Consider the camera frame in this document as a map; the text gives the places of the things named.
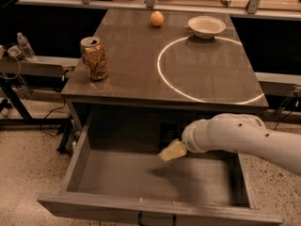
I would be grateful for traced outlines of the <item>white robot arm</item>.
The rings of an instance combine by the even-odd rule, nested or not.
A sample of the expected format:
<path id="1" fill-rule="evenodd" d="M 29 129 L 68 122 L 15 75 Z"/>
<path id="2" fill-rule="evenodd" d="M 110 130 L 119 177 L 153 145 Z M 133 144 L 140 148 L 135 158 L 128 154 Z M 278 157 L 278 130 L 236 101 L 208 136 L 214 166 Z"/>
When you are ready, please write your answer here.
<path id="1" fill-rule="evenodd" d="M 298 176 L 301 175 L 301 136 L 272 131 L 257 116 L 218 114 L 211 119 L 193 121 L 160 153 L 164 161 L 190 153 L 208 151 L 244 153 L 260 157 Z"/>

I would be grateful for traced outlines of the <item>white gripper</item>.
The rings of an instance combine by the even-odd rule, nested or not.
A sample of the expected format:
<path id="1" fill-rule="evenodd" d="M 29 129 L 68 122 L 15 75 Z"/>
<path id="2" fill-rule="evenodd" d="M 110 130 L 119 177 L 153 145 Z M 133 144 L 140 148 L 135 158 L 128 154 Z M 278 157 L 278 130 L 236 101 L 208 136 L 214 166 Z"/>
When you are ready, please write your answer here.
<path id="1" fill-rule="evenodd" d="M 207 125 L 207 120 L 191 122 L 182 132 L 182 142 L 178 139 L 173 140 L 158 156 L 163 161 L 170 161 L 185 156 L 187 150 L 191 153 L 206 153 L 208 151 Z"/>

